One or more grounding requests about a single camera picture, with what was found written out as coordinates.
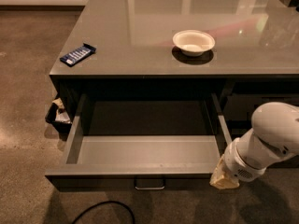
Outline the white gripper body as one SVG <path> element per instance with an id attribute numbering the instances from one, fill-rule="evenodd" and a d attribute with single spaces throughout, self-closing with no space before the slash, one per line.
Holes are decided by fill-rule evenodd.
<path id="1" fill-rule="evenodd" d="M 238 152 L 237 146 L 240 139 L 236 138 L 224 152 L 224 163 L 232 177 L 243 182 L 251 182 L 264 174 L 265 168 L 257 169 L 246 164 Z"/>

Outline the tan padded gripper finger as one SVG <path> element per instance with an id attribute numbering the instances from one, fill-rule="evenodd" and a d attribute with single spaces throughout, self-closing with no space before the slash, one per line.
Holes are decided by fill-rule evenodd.
<path id="1" fill-rule="evenodd" d="M 216 168 L 210 177 L 209 184 L 216 189 L 236 189 L 239 187 L 239 180 L 229 172 L 222 155 Z"/>

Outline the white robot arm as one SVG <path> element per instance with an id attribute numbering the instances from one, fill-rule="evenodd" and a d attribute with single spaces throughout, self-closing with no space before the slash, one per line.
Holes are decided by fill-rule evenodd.
<path id="1" fill-rule="evenodd" d="M 209 184 L 216 189 L 236 189 L 251 182 L 274 163 L 299 155 L 299 108 L 281 102 L 258 106 L 251 128 L 232 141 L 221 156 Z"/>

